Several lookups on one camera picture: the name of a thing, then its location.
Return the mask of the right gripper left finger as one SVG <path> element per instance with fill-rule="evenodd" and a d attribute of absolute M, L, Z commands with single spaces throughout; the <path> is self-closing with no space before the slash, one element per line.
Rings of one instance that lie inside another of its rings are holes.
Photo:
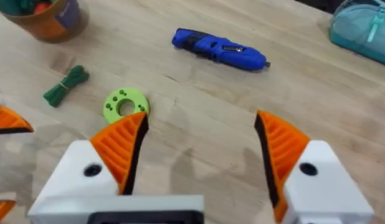
<path fill-rule="evenodd" d="M 148 129 L 147 113 L 139 112 L 108 125 L 89 140 L 72 142 L 39 196 L 131 194 Z"/>

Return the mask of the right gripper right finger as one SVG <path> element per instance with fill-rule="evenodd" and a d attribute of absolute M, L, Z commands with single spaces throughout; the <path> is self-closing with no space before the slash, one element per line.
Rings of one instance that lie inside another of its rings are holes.
<path fill-rule="evenodd" d="M 263 110 L 254 128 L 276 223 L 370 223 L 373 208 L 327 142 Z"/>

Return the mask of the orange-wedged finger of the left gripper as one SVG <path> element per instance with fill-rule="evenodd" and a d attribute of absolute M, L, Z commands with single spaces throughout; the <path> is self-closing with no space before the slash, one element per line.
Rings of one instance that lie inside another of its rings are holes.
<path fill-rule="evenodd" d="M 0 135 L 33 133 L 30 123 L 12 109 L 0 105 Z"/>

